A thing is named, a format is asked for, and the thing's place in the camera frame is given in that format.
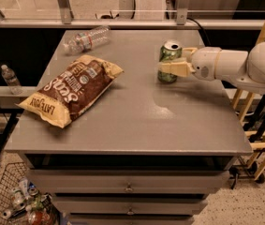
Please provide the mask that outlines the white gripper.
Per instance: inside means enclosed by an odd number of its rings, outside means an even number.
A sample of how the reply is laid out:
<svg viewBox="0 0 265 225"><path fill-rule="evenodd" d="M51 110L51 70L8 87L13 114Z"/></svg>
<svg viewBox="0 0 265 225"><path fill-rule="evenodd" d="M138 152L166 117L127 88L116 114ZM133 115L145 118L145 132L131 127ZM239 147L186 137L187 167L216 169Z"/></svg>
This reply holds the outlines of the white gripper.
<svg viewBox="0 0 265 225"><path fill-rule="evenodd" d="M220 52L221 49L218 47L182 48L182 57L186 60L191 59L191 63L186 61L161 63L160 71L178 77L188 77L193 73L200 80L213 81L215 79L215 61Z"/></svg>

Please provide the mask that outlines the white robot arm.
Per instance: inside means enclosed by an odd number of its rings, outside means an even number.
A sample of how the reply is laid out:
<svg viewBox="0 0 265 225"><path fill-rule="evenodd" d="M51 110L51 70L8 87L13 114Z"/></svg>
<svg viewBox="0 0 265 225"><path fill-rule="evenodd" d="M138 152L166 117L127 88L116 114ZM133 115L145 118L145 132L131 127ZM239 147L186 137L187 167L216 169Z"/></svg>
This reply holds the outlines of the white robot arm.
<svg viewBox="0 0 265 225"><path fill-rule="evenodd" d="M183 56L160 62L161 72L199 80L224 81L238 89L265 95L265 42L250 52L219 47L184 48Z"/></svg>

